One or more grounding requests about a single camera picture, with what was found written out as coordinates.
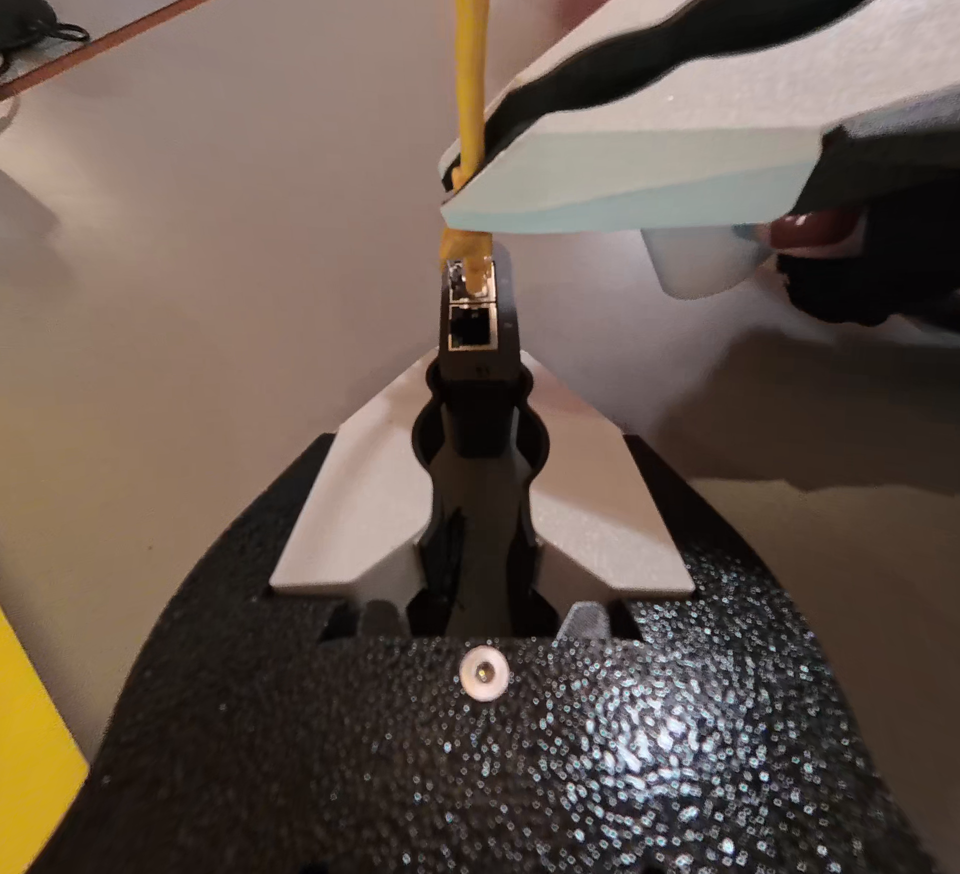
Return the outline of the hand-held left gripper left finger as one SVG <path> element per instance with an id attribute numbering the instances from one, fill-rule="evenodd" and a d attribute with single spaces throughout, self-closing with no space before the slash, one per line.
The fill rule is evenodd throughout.
<path id="1" fill-rule="evenodd" d="M 340 425 L 270 576 L 272 592 L 405 608 L 425 587 L 417 543 L 433 488 L 412 431 L 430 400 L 433 359 L 422 356 Z"/>

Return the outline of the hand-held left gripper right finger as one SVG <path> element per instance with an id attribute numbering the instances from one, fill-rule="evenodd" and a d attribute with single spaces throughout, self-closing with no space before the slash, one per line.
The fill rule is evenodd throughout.
<path id="1" fill-rule="evenodd" d="M 521 360 L 549 437 L 530 485 L 534 589 L 554 608 L 689 598 L 694 582 L 621 430 L 528 352 Z"/>

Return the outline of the black ethernet splitter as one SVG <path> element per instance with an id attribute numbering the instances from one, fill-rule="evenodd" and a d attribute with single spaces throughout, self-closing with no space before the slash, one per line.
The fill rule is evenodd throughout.
<path id="1" fill-rule="evenodd" d="M 468 459 L 501 455 L 520 398 L 522 355 L 513 264 L 493 244 L 478 294 L 467 291 L 464 263 L 441 273 L 438 376 L 455 451 Z"/>

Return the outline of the person's right hand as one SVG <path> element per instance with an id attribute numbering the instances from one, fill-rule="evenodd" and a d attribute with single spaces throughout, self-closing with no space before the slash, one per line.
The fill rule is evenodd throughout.
<path id="1" fill-rule="evenodd" d="M 958 334 L 958 180 L 786 215 L 761 232 L 803 313 L 865 327 L 903 316 Z"/>

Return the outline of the yellow plastic bin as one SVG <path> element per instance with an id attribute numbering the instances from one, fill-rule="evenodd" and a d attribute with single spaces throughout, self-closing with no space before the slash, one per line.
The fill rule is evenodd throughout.
<path id="1" fill-rule="evenodd" d="M 89 765 L 5 615 L 1 616 L 1 871 L 42 852 Z"/>

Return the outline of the dark drawstring bag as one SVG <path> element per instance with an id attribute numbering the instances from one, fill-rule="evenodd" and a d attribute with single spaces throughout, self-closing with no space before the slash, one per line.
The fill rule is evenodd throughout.
<path id="1" fill-rule="evenodd" d="M 60 21 L 47 0 L 1 0 L 2 75 L 19 52 L 45 40 L 86 44 L 91 37 L 85 28 Z"/>

